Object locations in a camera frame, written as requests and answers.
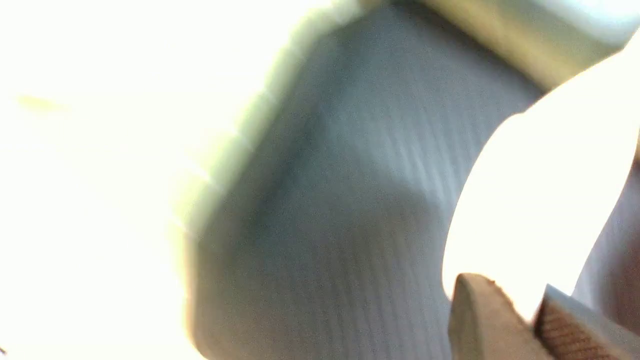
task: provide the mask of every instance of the ribbed texture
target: ribbed texture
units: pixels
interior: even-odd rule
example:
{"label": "ribbed texture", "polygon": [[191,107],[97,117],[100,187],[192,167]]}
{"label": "ribbed texture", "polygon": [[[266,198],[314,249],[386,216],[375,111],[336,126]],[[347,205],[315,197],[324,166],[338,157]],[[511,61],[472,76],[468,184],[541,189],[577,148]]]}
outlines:
{"label": "ribbed texture", "polygon": [[[540,91],[421,6],[324,37],[299,79],[201,243],[198,348],[449,358],[440,272],[456,201],[495,128]],[[250,179],[259,191],[238,190]]]}
{"label": "ribbed texture", "polygon": [[604,345],[555,304],[547,304],[538,322],[540,338],[557,360],[613,360]]}

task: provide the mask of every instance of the gray cloth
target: gray cloth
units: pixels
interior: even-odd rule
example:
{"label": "gray cloth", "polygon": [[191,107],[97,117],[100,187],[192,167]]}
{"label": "gray cloth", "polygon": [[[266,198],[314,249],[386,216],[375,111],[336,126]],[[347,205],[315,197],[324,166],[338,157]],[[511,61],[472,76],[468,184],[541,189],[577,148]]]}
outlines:
{"label": "gray cloth", "polygon": [[541,91],[419,5],[319,41],[197,248],[211,359],[447,359],[440,282],[482,146]]}

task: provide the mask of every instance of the overexposed background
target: overexposed background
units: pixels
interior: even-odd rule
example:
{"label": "overexposed background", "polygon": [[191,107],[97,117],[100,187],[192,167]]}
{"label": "overexposed background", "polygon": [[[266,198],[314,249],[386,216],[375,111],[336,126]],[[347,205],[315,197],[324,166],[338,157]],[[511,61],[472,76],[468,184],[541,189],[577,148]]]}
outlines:
{"label": "overexposed background", "polygon": [[358,13],[352,0],[2,2],[10,359],[200,358],[184,244],[210,209],[193,203],[225,191],[312,39]]}

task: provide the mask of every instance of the brown textured surface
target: brown textured surface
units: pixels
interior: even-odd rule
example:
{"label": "brown textured surface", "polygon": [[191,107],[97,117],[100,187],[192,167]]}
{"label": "brown textured surface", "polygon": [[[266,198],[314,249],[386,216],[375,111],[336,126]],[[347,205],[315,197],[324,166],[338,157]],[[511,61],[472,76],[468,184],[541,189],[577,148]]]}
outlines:
{"label": "brown textured surface", "polygon": [[461,274],[449,320],[454,359],[637,359],[640,338],[548,287],[534,328],[502,290],[477,274]]}
{"label": "brown textured surface", "polygon": [[538,321],[539,337],[558,360],[616,359],[588,330],[557,304],[549,304]]}

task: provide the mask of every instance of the gray ribbed fabric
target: gray ribbed fabric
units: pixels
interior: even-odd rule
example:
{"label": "gray ribbed fabric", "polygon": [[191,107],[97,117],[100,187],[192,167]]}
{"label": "gray ribbed fabric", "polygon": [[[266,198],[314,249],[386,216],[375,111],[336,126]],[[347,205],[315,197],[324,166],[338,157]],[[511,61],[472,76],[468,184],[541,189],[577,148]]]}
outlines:
{"label": "gray ribbed fabric", "polygon": [[541,92],[421,6],[324,37],[198,248],[220,359],[447,359],[440,272],[463,183]]}
{"label": "gray ribbed fabric", "polygon": [[573,292],[573,297],[636,334],[640,334],[639,210],[636,163]]}

